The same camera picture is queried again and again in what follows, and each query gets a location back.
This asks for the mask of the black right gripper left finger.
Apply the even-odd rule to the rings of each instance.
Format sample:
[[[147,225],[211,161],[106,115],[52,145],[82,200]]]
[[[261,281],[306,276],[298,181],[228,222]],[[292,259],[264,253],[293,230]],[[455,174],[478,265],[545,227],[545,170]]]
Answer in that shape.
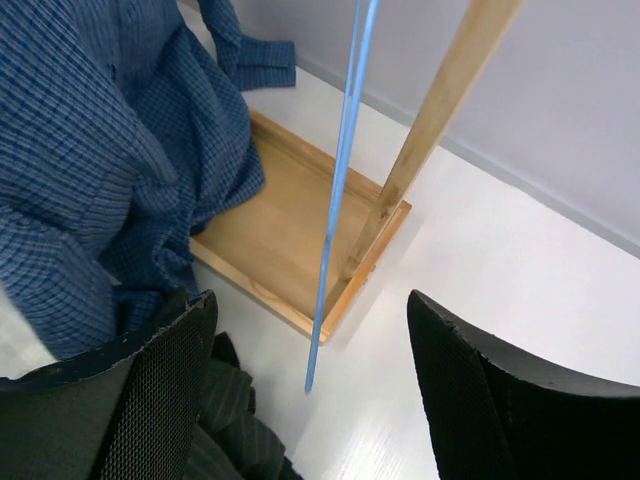
[[[1,380],[4,479],[180,479],[217,320],[206,291],[148,324]]]

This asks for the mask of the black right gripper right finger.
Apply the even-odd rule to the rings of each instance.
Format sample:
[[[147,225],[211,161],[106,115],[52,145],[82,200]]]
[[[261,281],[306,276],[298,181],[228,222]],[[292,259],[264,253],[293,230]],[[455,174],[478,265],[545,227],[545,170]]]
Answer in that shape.
[[[407,322],[440,478],[638,478],[638,387],[538,357],[418,290]]]

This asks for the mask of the black pinstriped shirt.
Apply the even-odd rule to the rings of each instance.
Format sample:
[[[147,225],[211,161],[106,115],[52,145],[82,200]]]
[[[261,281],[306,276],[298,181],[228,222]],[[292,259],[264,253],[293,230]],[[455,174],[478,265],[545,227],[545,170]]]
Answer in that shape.
[[[278,435],[256,417],[256,389],[226,333],[214,337],[183,479],[300,479]]]

